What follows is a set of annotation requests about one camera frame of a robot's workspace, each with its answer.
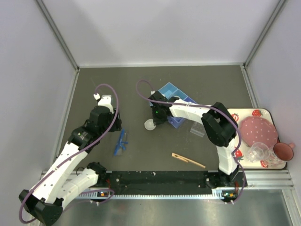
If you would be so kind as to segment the large white evaporating dish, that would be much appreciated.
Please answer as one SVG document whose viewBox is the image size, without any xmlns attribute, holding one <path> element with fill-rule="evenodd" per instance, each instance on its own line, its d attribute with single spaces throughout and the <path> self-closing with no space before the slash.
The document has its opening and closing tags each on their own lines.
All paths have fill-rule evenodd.
<svg viewBox="0 0 301 226">
<path fill-rule="evenodd" d="M 148 131 L 152 131 L 156 128 L 156 125 L 153 121 L 153 119 L 148 119 L 145 123 L 144 123 L 144 127 L 148 130 Z"/>
</svg>

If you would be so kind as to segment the blue safety glasses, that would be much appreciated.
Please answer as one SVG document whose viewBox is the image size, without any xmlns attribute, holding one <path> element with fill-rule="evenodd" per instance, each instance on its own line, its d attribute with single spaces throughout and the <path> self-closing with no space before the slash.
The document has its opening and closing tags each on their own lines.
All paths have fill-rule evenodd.
<svg viewBox="0 0 301 226">
<path fill-rule="evenodd" d="M 117 143 L 115 145 L 115 149 L 113 152 L 113 156 L 119 156 L 122 155 L 123 151 L 126 150 L 126 145 L 128 144 L 127 141 L 127 131 L 125 129 L 122 129 L 120 136 L 117 140 Z"/>
</svg>

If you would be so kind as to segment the clear test tube rack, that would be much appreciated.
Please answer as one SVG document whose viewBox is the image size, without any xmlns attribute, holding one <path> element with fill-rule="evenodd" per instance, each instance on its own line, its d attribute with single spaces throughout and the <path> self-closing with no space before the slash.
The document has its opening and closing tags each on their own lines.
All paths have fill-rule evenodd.
<svg viewBox="0 0 301 226">
<path fill-rule="evenodd" d="M 203 124 L 200 124 L 198 122 L 194 122 L 192 124 L 192 127 L 190 129 L 190 132 L 194 135 L 197 135 L 199 137 L 204 137 L 206 131 L 205 131 L 205 128 L 203 126 Z"/>
</svg>

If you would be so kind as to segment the wooden test tube clamp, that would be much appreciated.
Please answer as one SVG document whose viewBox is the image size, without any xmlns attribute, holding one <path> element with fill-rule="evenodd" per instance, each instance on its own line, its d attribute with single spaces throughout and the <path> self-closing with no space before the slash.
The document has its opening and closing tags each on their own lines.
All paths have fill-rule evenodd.
<svg viewBox="0 0 301 226">
<path fill-rule="evenodd" d="M 186 162 L 186 163 L 192 163 L 192 164 L 194 164 L 194 165 L 197 165 L 197 166 L 199 166 L 199 167 L 201 167 L 201 168 L 203 168 L 203 169 L 206 168 L 205 165 L 203 165 L 203 164 L 201 164 L 201 163 L 199 163 L 199 162 L 196 162 L 196 161 L 194 161 L 194 160 L 191 160 L 191 159 L 189 159 L 189 158 L 186 158 L 186 157 L 184 157 L 184 156 L 178 155 L 178 154 L 176 154 L 176 153 L 172 153 L 171 156 L 172 156 L 173 158 L 176 158 L 176 159 L 181 160 L 181 161 L 183 161 L 183 162 Z"/>
</svg>

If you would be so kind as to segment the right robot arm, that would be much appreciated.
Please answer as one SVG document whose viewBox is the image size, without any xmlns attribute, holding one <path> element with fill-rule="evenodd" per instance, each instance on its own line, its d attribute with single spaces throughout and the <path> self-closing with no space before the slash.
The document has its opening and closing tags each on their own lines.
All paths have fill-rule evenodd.
<svg viewBox="0 0 301 226">
<path fill-rule="evenodd" d="M 159 91 L 153 92 L 148 100 L 155 125 L 165 123 L 168 117 L 184 118 L 203 125 L 208 139 L 217 149 L 220 182 L 224 186 L 236 182 L 240 166 L 235 152 L 242 143 L 242 137 L 237 122 L 222 103 L 200 105 L 179 97 L 167 99 Z"/>
</svg>

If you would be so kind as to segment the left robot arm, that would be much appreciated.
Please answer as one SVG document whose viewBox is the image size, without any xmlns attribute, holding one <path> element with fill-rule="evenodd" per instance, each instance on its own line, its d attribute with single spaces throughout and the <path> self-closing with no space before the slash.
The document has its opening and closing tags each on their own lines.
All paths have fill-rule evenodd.
<svg viewBox="0 0 301 226">
<path fill-rule="evenodd" d="M 100 104 L 90 113 L 89 119 L 76 128 L 64 148 L 46 175 L 30 190 L 24 189 L 19 194 L 21 206 L 18 217 L 21 223 L 32 221 L 23 219 L 23 211 L 33 220 L 46 226 L 53 225 L 67 206 L 92 186 L 103 186 L 107 176 L 105 169 L 97 162 L 92 162 L 83 172 L 71 181 L 67 181 L 75 167 L 85 159 L 92 149 L 108 133 L 121 130 L 119 109 L 110 104 Z"/>
</svg>

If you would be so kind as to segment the strawberry pattern tray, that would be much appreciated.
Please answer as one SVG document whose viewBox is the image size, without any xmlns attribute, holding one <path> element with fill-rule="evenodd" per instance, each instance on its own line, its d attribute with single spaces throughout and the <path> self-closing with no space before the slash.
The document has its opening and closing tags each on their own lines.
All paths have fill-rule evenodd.
<svg viewBox="0 0 301 226">
<path fill-rule="evenodd" d="M 268 121 L 273 123 L 273 119 L 271 117 L 271 114 L 268 110 L 263 109 L 263 108 L 229 108 L 228 109 L 229 113 L 233 117 L 233 119 L 236 121 L 236 123 L 239 126 L 239 123 L 245 119 L 246 117 L 249 116 L 259 116 L 262 118 L 267 119 Z M 286 167 L 285 165 L 282 165 L 280 167 L 274 167 L 274 168 L 269 168 L 266 164 L 266 161 L 256 161 L 256 162 L 250 162 L 246 158 L 246 154 L 250 146 L 246 145 L 245 142 L 242 140 L 242 143 L 238 150 L 235 152 L 235 156 L 238 159 L 238 161 L 241 163 L 243 168 L 251 170 L 251 169 L 283 169 Z"/>
</svg>

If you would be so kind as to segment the pink plate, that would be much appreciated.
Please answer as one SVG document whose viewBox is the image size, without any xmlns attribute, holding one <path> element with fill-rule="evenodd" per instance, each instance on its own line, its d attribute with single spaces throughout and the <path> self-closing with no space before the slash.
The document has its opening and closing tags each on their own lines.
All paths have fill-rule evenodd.
<svg viewBox="0 0 301 226">
<path fill-rule="evenodd" d="M 263 143 L 268 148 L 277 143 L 278 133 L 272 122 L 259 116 L 249 116 L 239 123 L 239 131 L 246 145 Z"/>
</svg>

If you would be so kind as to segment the clear plastic cup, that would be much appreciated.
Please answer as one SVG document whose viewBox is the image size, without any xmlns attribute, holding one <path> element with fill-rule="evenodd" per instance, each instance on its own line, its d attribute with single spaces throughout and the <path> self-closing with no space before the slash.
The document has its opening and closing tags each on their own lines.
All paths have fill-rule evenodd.
<svg viewBox="0 0 301 226">
<path fill-rule="evenodd" d="M 246 158 L 250 162 L 262 161 L 270 156 L 267 145 L 261 142 L 254 143 L 247 151 Z"/>
</svg>

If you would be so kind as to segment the clear glass on tray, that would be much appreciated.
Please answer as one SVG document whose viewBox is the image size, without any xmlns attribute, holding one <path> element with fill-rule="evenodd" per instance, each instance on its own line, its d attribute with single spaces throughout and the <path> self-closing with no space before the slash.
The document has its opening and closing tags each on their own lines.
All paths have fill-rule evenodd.
<svg viewBox="0 0 301 226">
<path fill-rule="evenodd" d="M 269 157 L 266 159 L 266 164 L 269 168 L 280 167 L 285 165 L 285 161 L 276 156 L 273 150 L 270 151 Z"/>
</svg>

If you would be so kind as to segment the red funnel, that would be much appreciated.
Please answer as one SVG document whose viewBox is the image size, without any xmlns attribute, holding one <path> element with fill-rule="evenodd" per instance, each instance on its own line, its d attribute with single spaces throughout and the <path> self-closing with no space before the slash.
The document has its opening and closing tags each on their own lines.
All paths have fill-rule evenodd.
<svg viewBox="0 0 301 226">
<path fill-rule="evenodd" d="M 294 156 L 294 152 L 293 152 L 294 148 L 295 148 L 294 143 L 290 143 L 290 144 L 277 143 L 273 147 L 273 152 L 279 159 L 283 161 L 290 161 Z"/>
</svg>

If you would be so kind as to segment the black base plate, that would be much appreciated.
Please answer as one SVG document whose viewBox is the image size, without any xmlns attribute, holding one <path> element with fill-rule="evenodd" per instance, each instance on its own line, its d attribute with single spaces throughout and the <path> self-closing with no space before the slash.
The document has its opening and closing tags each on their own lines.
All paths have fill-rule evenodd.
<svg viewBox="0 0 301 226">
<path fill-rule="evenodd" d="M 218 187 L 234 190 L 243 182 L 241 172 L 230 178 L 217 171 L 112 171 L 93 187 L 111 188 L 116 195 L 195 195 Z"/>
</svg>

